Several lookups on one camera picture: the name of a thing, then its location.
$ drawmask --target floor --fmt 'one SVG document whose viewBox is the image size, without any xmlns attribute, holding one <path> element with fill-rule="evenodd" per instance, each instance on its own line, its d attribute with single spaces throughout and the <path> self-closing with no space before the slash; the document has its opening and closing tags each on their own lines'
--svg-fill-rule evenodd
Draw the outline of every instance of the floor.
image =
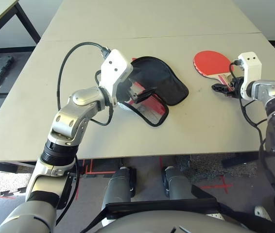
<svg viewBox="0 0 275 233">
<path fill-rule="evenodd" d="M 3 82 L 1 91 L 10 90 L 31 53 L 23 52 L 9 55 L 15 58 L 15 62 Z M 167 199 L 161 182 L 161 167 L 163 165 L 176 165 L 174 156 L 162 157 L 162 161 L 160 161 L 159 157 L 125 158 L 123 163 L 125 166 L 133 166 L 137 169 L 137 193 L 132 198 L 132 201 Z M 272 170 L 275 171 L 275 161 L 269 161 L 269 164 Z M 109 178 L 104 178 L 103 175 L 92 178 L 86 175 L 82 176 L 78 195 L 66 216 L 55 228 L 55 232 L 79 232 L 85 228 L 101 209 L 108 181 Z M 275 221 L 275 193 L 266 180 L 259 164 L 255 177 L 231 177 L 225 175 L 210 181 L 202 180 L 195 183 L 195 185 L 236 211 L 253 213 L 256 205 L 262 205 L 266 208 L 272 220 Z M 0 223 L 23 201 L 24 195 L 0 197 Z M 95 232 L 100 227 L 101 225 L 99 224 L 90 232 Z"/>
</svg>

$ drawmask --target red paddle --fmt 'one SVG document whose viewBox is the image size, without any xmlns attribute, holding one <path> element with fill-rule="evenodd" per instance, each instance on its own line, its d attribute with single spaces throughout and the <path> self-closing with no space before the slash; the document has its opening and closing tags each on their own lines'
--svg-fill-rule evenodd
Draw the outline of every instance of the red paddle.
<svg viewBox="0 0 275 233">
<path fill-rule="evenodd" d="M 229 91 L 234 91 L 234 88 L 230 86 L 231 80 L 228 78 L 231 62 L 223 54 L 215 51 L 202 51 L 195 55 L 193 62 L 196 70 L 204 77 L 216 79 L 221 84 L 227 85 Z"/>
</svg>

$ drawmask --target red tape marking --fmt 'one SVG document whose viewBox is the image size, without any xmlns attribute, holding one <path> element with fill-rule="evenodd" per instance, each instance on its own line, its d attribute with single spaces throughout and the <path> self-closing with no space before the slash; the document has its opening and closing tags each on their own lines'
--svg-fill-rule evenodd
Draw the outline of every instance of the red tape marking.
<svg viewBox="0 0 275 233">
<path fill-rule="evenodd" d="M 224 177 L 224 175 L 221 175 L 221 178 L 222 178 L 222 181 L 223 181 L 225 193 L 227 194 L 227 193 L 228 193 L 228 188 L 227 188 L 227 185 L 226 185 L 226 182 L 225 182 L 225 177 Z"/>
</svg>

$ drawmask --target table leg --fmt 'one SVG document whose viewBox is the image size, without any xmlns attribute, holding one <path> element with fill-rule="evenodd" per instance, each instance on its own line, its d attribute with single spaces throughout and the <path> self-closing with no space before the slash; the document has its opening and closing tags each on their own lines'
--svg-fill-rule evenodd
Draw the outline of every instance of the table leg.
<svg viewBox="0 0 275 233">
<path fill-rule="evenodd" d="M 19 18 L 27 32 L 31 35 L 35 43 L 38 44 L 38 42 L 40 41 L 40 35 L 30 22 L 29 18 L 26 16 L 25 12 L 23 11 L 19 3 L 15 5 L 15 8 L 17 9 L 16 16 Z"/>
</svg>

